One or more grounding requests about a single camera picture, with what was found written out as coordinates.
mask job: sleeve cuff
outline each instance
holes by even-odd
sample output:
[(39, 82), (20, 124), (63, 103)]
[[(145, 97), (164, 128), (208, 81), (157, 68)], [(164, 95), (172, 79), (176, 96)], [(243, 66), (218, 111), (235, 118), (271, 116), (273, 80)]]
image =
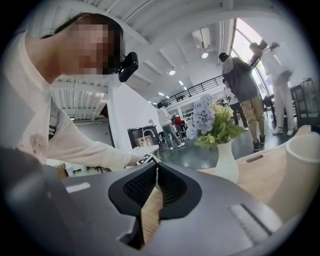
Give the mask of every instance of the sleeve cuff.
[(122, 152), (116, 148), (109, 148), (102, 159), (102, 167), (112, 171), (119, 171), (125, 168), (131, 160), (131, 154)]

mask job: person in white outfit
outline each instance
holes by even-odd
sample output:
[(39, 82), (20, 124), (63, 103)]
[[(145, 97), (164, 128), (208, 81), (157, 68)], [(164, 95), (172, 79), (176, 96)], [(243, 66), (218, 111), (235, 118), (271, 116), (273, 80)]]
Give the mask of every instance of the person in white outfit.
[(284, 133), (284, 115), (286, 111), (288, 124), (287, 135), (292, 136), (295, 127), (294, 108), (292, 104), (292, 95), (288, 86), (292, 71), (288, 68), (288, 63), (280, 63), (277, 58), (277, 52), (280, 45), (273, 42), (270, 47), (266, 47), (262, 50), (256, 42), (253, 42), (249, 47), (254, 55), (261, 56), (265, 75), (271, 76), (276, 117), (276, 128), (272, 134), (277, 135)]
[(166, 111), (165, 106), (161, 102), (157, 105), (157, 107), (158, 107), (157, 113), (158, 113), (159, 123), (163, 129), (165, 141), (168, 144), (168, 147), (170, 148), (171, 151), (174, 150), (174, 146), (170, 138), (170, 135), (171, 135), (172, 139), (175, 141), (178, 148), (181, 148), (182, 146), (185, 145), (185, 143), (184, 142), (181, 143), (181, 141), (178, 139), (171, 122), (171, 115)]
[(244, 130), (245, 131), (249, 131), (248, 128), (248, 122), (246, 119), (246, 116), (244, 114), (244, 110), (242, 109), (236, 95), (234, 95), (229, 87), (229, 84), (227, 82), (226, 79), (223, 79), (222, 82), (225, 85), (225, 88), (223, 89), (224, 91), (224, 96), (227, 98), (227, 100), (229, 101), (229, 105), (230, 108), (233, 110), (233, 120), (234, 120), (234, 124), (236, 126), (239, 125), (239, 120), (238, 120), (238, 116), (237, 116), (237, 112), (240, 114), (243, 126), (244, 126)]
[(50, 158), (113, 171), (135, 166), (139, 156), (81, 133), (51, 91), (61, 75), (111, 74), (120, 59), (122, 34), (114, 20), (92, 13), (76, 15), (44, 39), (28, 36), (25, 29), (16, 34), (0, 63), (0, 118), (6, 120), (0, 125), (5, 134), (0, 146), (23, 151), (42, 164)]

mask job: white pants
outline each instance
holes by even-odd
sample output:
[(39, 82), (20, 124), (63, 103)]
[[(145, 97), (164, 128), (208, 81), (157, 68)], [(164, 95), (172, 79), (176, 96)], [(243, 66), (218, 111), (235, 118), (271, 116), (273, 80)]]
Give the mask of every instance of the white pants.
[(284, 116), (286, 111), (288, 129), (293, 130), (295, 125), (294, 108), (292, 105), (292, 95), (288, 87), (288, 83), (273, 86), (273, 93), (276, 126), (282, 128), (284, 127)]

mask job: balcony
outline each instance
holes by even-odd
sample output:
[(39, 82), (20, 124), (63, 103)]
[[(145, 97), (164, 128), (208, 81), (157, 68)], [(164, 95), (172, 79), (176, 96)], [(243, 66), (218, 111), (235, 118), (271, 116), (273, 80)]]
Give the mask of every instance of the balcony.
[(217, 77), (214, 77), (212, 79), (209, 79), (207, 81), (199, 83), (195, 86), (192, 86), (186, 90), (183, 90), (183, 91), (171, 96), (170, 98), (161, 101), (161, 103), (163, 103), (163, 105), (165, 107), (169, 107), (171, 105), (177, 104), (177, 103), (179, 103), (183, 100), (186, 100), (192, 96), (203, 93), (205, 91), (209, 91), (209, 90), (216, 88), (218, 86), (222, 86), (223, 79), (224, 79), (223, 76), (219, 75)]

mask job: white ceiling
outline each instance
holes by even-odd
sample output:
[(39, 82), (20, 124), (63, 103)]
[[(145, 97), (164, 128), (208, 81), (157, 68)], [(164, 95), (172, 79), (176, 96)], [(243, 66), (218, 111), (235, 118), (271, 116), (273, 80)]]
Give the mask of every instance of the white ceiling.
[[(23, 25), (28, 26), (31, 36), (40, 38), (81, 12), (113, 18), (124, 30), (126, 52), (138, 54), (139, 68), (127, 84), (148, 101), (158, 103), (183, 90), (179, 80), (190, 78), (196, 85), (221, 75), (221, 67), (217, 66), (220, 21), (225, 21), (222, 48), (227, 52), (233, 19), (270, 16), (277, 11), (272, 6), (270, 0), (48, 0)], [(202, 28), (208, 28), (208, 50), (212, 50), (206, 59), (201, 58), (203, 51), (192, 36)], [(176, 74), (170, 76), (173, 67)], [(92, 120), (106, 104), (112, 81), (92, 77), (75, 83), (62, 76), (53, 83), (53, 97), (71, 117)]]

